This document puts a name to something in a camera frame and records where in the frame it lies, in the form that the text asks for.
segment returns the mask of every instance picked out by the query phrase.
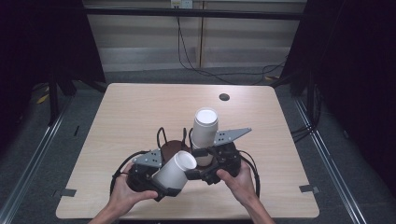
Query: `hand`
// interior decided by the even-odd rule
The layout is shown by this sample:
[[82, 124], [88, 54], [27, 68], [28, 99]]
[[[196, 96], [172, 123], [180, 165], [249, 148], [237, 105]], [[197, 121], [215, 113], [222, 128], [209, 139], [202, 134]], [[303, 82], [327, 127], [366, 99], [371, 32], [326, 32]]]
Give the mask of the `hand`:
[[244, 161], [241, 162], [241, 169], [237, 177], [232, 177], [227, 171], [222, 169], [217, 171], [217, 175], [225, 182], [235, 199], [242, 205], [245, 206], [252, 199], [258, 200], [253, 187], [250, 168]]
[[264, 205], [257, 197], [251, 179], [250, 168], [242, 161], [241, 169], [237, 177], [232, 177], [225, 170], [218, 170], [217, 175], [222, 179], [233, 193], [235, 199], [246, 209], [254, 223], [274, 224]]
[[[123, 173], [128, 173], [132, 168], [132, 163], [129, 163]], [[158, 197], [158, 193], [153, 190], [146, 190], [143, 192], [134, 192], [126, 184], [126, 174], [121, 174], [116, 179], [113, 192], [110, 199], [102, 211], [90, 222], [93, 223], [111, 223], [120, 216], [127, 214], [136, 203]]]

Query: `cup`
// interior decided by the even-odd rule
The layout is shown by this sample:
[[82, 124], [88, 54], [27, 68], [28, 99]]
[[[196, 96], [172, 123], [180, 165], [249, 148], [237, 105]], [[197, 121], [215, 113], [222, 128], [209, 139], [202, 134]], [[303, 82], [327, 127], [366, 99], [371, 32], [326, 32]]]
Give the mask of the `cup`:
[[[199, 148], [199, 147], [196, 146], [196, 145], [194, 144], [194, 142], [192, 142], [192, 150], [197, 149], [197, 148]], [[195, 158], [195, 159], [196, 159], [198, 165], [200, 165], [200, 166], [207, 166], [207, 165], [209, 165], [210, 163], [212, 163], [213, 156], [212, 156], [212, 155], [207, 155], [207, 156], [205, 156], [205, 157], [197, 157], [197, 158]]]
[[183, 189], [187, 183], [185, 171], [197, 166], [195, 158], [186, 151], [179, 151], [165, 166], [152, 178], [167, 189]]
[[[203, 107], [197, 110], [191, 133], [192, 149], [212, 147], [218, 129], [218, 113], [214, 109]], [[196, 158], [200, 166], [207, 166], [212, 159], [212, 155]]]

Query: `table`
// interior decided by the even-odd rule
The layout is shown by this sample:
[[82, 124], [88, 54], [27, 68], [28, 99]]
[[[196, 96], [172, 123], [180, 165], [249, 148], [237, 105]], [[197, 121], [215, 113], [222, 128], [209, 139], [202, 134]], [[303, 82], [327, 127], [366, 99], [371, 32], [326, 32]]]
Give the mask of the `table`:
[[[226, 93], [228, 101], [219, 96]], [[177, 84], [111, 84], [91, 126], [66, 186], [74, 197], [62, 197], [59, 218], [92, 218], [107, 203], [111, 176], [124, 159], [155, 149], [164, 127], [169, 140], [181, 140], [201, 107], [219, 115], [219, 130], [249, 127], [235, 141], [258, 166], [261, 201], [272, 217], [316, 217], [318, 206], [290, 130], [271, 87]], [[177, 197], [138, 203], [124, 219], [246, 219], [248, 213], [223, 182], [208, 186], [189, 181]]]

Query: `wall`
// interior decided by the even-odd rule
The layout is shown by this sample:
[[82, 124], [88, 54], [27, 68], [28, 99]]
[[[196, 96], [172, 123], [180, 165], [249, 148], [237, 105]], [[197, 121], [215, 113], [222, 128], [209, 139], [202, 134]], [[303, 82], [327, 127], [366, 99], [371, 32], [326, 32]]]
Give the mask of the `wall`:
[[[96, 1], [85, 6], [162, 7], [170, 1]], [[303, 12], [304, 1], [193, 1], [193, 8]], [[105, 72], [189, 66], [178, 23], [172, 17], [89, 15]], [[194, 67], [265, 66], [282, 63], [299, 22], [180, 18], [185, 48]]]

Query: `black floor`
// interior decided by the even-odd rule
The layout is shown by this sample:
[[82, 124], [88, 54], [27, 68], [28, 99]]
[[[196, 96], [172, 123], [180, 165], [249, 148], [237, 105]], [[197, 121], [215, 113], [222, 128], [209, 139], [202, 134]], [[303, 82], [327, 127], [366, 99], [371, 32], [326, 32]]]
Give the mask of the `black floor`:
[[[212, 73], [258, 73], [260, 68], [225, 68], [210, 69]], [[142, 71], [106, 74], [107, 82], [134, 83], [192, 83], [192, 84], [233, 84], [250, 85], [258, 81], [259, 85], [268, 85], [271, 81], [262, 80], [258, 75], [227, 75], [209, 77], [187, 70]], [[77, 83], [78, 92], [64, 114], [63, 122], [56, 133], [33, 181], [24, 195], [19, 209], [12, 218], [12, 223], [87, 223], [86, 219], [60, 220], [55, 216], [59, 198], [52, 197], [57, 189], [64, 189], [78, 158], [79, 151], [91, 127], [103, 94], [88, 86]], [[18, 134], [8, 146], [7, 154], [0, 163], [0, 205], [7, 201], [14, 190], [29, 160], [45, 131], [50, 117], [48, 100], [41, 105], [35, 102], [43, 90], [35, 91], [29, 108], [19, 125]], [[284, 112], [290, 130], [304, 126], [289, 87], [276, 88], [276, 94]], [[60, 95], [60, 106], [67, 98]], [[332, 153], [340, 173], [351, 193], [359, 203], [367, 223], [396, 223], [396, 202], [378, 175], [361, 157], [359, 149], [344, 136], [344, 130], [336, 118], [323, 106], [318, 125], [323, 141]], [[346, 210], [318, 150], [308, 135], [296, 144], [300, 158], [312, 186], [318, 187], [316, 199], [320, 214], [314, 219], [276, 219], [276, 223], [353, 223]], [[134, 223], [158, 223], [159, 221], [139, 221]], [[161, 223], [184, 223], [166, 221]], [[219, 221], [195, 221], [195, 223], [241, 223]]]

